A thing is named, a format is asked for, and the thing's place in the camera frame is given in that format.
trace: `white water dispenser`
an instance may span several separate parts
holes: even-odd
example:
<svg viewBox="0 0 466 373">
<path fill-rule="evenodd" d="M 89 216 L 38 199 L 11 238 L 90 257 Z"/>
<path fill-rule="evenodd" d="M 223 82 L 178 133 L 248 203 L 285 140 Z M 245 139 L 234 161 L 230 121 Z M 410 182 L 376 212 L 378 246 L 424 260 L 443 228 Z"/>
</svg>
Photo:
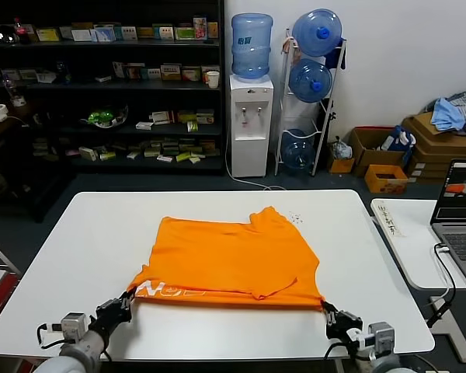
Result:
<svg viewBox="0 0 466 373">
<path fill-rule="evenodd" d="M 273 83 L 268 75 L 246 80 L 230 76 L 231 174 L 265 176 L 270 143 Z"/>
</svg>

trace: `water bottle rack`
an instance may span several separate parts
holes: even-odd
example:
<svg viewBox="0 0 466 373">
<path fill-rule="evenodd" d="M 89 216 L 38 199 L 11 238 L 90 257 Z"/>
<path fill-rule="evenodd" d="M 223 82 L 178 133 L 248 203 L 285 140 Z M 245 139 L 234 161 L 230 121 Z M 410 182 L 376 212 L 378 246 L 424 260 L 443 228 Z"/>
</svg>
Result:
<svg viewBox="0 0 466 373">
<path fill-rule="evenodd" d="M 318 125 L 315 122 L 315 117 L 312 118 L 307 118 L 307 117 L 287 117 L 285 115 L 286 113 L 286 108 L 290 104 L 288 98 L 291 96 L 294 96 L 294 94 L 291 92 L 290 87 L 288 86 L 288 83 L 290 81 L 290 70 L 292 67 L 292 63 L 294 60 L 294 55 L 295 51 L 298 49 L 298 46 L 295 42 L 295 39 L 291 36 L 290 34 L 290 29 L 287 29 L 287 40 L 288 40 L 288 48 L 283 48 L 283 68 L 282 68 L 282 74 L 281 74 L 281 86 L 283 87 L 283 95 L 280 99 L 280 121 L 278 123 L 278 146 L 276 148 L 276 168 L 274 171 L 274 175 L 278 174 L 278 170 L 280 168 L 280 165 L 283 165 L 283 160 L 281 158 L 281 140 L 283 137 L 283 134 L 289 134 L 293 138 L 299 138 L 299 139 L 310 139 L 314 138 L 315 144 L 317 142 L 317 148 L 316 148 L 316 156 L 314 163 L 312 165 L 312 171 L 311 175 L 314 176 L 316 174 L 316 168 L 318 167 L 318 160 L 319 156 L 321 155 L 321 150 L 324 146 L 324 140 L 325 140 L 325 133 L 328 130 L 328 125 L 329 121 L 333 119 L 332 115 L 332 108 L 333 108 L 333 89 L 335 88 L 336 84 L 336 79 L 342 70 L 342 62 L 343 62 L 343 56 L 345 55 L 345 50 L 346 50 L 346 40 L 342 41 L 342 46 L 337 47 L 336 49 L 339 49 L 339 60 L 336 69 L 334 69 L 333 72 L 333 84 L 332 88 L 329 91 L 329 94 L 326 96 L 326 99 L 328 100 L 328 104 L 325 106 L 325 104 L 322 101 L 319 101 L 318 103 L 314 103 L 315 106 L 319 105 L 324 113 L 325 113 L 325 121 L 323 122 L 322 128 L 319 129 Z M 296 136 L 287 129 L 286 127 L 286 119 L 291 119 L 291 120 L 296 120 L 296 119 L 309 119 L 312 122 L 312 125 L 314 126 L 315 131 L 312 134 L 309 134 L 308 136 L 300 137 Z"/>
</svg>

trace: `orange t-shirt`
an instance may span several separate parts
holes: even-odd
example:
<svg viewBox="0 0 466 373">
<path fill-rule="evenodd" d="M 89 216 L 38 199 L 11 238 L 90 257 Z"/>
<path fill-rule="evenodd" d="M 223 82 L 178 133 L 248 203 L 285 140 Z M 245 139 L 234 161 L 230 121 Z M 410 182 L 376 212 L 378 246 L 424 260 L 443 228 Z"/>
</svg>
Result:
<svg viewBox="0 0 466 373">
<path fill-rule="evenodd" d="M 320 308 L 319 260 L 273 207 L 250 224 L 162 219 L 137 298 Z"/>
</svg>

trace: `laptop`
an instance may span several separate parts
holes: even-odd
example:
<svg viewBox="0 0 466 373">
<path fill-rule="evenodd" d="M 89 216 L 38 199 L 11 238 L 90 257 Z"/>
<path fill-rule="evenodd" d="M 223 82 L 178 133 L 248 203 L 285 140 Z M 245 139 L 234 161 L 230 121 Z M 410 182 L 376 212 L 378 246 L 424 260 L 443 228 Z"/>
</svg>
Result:
<svg viewBox="0 0 466 373">
<path fill-rule="evenodd" d="M 466 159 L 450 163 L 431 225 L 466 276 Z"/>
</svg>

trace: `white table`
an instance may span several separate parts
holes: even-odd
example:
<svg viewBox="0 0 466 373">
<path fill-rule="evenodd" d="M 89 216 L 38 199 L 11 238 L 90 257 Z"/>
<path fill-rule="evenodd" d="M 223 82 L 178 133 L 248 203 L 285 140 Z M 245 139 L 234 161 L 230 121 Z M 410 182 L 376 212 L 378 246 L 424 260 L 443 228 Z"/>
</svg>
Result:
<svg viewBox="0 0 466 373">
<path fill-rule="evenodd" d="M 370 322 L 395 328 L 396 353 L 434 340 L 359 195 L 352 190 L 80 193 L 72 200 L 0 316 L 0 354 L 49 357 L 36 327 L 68 312 L 94 313 L 147 263 L 165 216 L 248 222 L 274 206 L 321 260 L 319 291 Z M 205 309 L 137 302 L 110 340 L 116 361 L 321 358 L 330 342 L 313 311 Z M 333 357 L 346 356 L 344 349 Z"/>
<path fill-rule="evenodd" d="M 399 262 L 407 281 L 418 289 L 443 289 L 445 281 L 434 259 L 440 242 L 429 221 L 436 200 L 375 199 L 371 209 Z M 456 286 L 466 289 L 466 279 L 448 253 L 441 253 Z"/>
</svg>

